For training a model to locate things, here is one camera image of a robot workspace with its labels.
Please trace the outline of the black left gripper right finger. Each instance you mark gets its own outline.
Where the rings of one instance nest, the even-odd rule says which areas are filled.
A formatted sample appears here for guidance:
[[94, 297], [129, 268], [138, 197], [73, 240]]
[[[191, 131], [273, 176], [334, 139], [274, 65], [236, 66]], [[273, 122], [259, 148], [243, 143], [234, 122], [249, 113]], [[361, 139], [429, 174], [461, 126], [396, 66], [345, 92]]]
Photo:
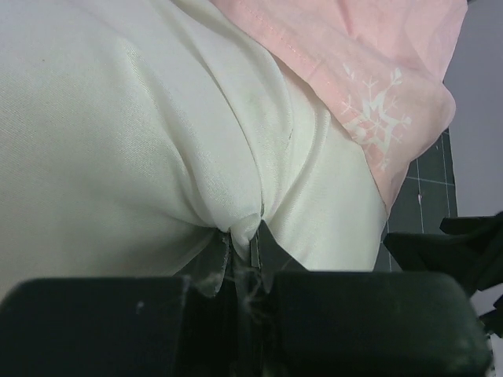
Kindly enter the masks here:
[[280, 376], [483, 376], [492, 354], [439, 273], [311, 272], [266, 223], [251, 240], [249, 368]]

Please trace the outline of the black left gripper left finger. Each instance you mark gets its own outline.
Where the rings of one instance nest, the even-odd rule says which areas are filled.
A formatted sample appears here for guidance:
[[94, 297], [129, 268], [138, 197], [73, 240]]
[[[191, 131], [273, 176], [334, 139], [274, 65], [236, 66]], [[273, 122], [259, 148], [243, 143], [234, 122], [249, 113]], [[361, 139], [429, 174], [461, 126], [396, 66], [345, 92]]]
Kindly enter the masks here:
[[1, 303], [4, 376], [227, 376], [235, 356], [230, 239], [174, 276], [42, 278]]

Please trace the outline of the white pillow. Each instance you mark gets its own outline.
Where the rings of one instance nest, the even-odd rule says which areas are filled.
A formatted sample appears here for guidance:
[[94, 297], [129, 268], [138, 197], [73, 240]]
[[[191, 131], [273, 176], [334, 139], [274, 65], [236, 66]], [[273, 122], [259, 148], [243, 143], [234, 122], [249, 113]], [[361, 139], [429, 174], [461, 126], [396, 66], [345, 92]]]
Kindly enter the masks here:
[[387, 213], [314, 91], [208, 1], [1, 4], [1, 290], [169, 276], [260, 222], [304, 267], [369, 271]]

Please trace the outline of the pink purple printed pillowcase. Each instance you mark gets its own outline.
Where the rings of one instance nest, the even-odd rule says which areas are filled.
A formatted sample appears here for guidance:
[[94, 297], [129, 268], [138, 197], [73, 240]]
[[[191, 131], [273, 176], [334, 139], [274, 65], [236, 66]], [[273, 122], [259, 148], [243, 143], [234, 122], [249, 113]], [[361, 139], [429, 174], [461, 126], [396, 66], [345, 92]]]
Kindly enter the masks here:
[[386, 207], [449, 126], [465, 1], [217, 1], [315, 92], [365, 154]]

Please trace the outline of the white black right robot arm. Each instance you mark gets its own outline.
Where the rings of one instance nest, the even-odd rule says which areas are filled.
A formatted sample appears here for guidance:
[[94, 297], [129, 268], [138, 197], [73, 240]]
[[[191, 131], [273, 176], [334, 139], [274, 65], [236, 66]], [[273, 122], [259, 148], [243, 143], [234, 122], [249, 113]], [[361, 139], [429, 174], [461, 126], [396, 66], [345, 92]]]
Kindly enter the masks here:
[[452, 304], [502, 284], [502, 213], [444, 218], [440, 234], [390, 232], [384, 246], [405, 273], [434, 273], [437, 292], [428, 311], [456, 312]]

